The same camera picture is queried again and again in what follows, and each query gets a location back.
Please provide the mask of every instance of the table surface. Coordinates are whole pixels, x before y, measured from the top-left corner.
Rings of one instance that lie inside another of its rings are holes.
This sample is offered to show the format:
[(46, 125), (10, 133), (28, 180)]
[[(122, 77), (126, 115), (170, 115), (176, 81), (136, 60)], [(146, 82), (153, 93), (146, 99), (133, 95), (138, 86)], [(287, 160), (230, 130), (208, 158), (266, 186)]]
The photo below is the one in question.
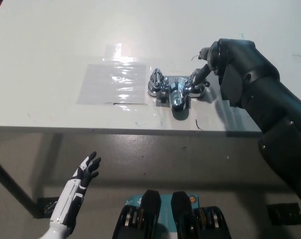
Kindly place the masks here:
[[(219, 38), (253, 40), (301, 99), (301, 0), (6, 0), (0, 8), (0, 129), (105, 133), (259, 132), (222, 101), (217, 79), (203, 101), (173, 116), (146, 93), (150, 70), (189, 75), (191, 58)], [(144, 105), (81, 105), (88, 64), (114, 46), (141, 62)]]

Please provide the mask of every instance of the gray floor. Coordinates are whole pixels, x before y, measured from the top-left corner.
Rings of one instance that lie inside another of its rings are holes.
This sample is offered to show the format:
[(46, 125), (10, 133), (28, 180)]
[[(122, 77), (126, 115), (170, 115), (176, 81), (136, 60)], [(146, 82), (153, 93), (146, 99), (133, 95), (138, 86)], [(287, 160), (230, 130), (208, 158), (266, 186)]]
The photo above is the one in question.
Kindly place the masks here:
[[(219, 206), (233, 239), (301, 239), (301, 226), (272, 227), (266, 204), (299, 202), (268, 168), (254, 138), (0, 133), (0, 163), (33, 198), (58, 196), (96, 150), (90, 186), (70, 238), (110, 239), (127, 197), (147, 188), (197, 193)], [(36, 239), (48, 219), (33, 219), (0, 184), (0, 239)]]

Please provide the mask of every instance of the robotic arm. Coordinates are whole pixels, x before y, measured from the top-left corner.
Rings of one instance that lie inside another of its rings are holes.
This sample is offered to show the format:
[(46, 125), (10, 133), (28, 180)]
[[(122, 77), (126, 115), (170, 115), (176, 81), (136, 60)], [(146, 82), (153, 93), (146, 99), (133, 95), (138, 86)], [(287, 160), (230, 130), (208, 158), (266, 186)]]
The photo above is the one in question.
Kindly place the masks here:
[(73, 233), (76, 217), (83, 203), (87, 187), (99, 172), (95, 171), (101, 158), (96, 152), (87, 156), (66, 183), (50, 219), (50, 228), (41, 239), (65, 239)]
[(280, 82), (278, 70), (252, 41), (219, 39), (198, 58), (207, 64), (193, 85), (211, 71), (218, 76), (222, 98), (248, 112), (263, 133), (262, 157), (301, 199), (301, 100)]

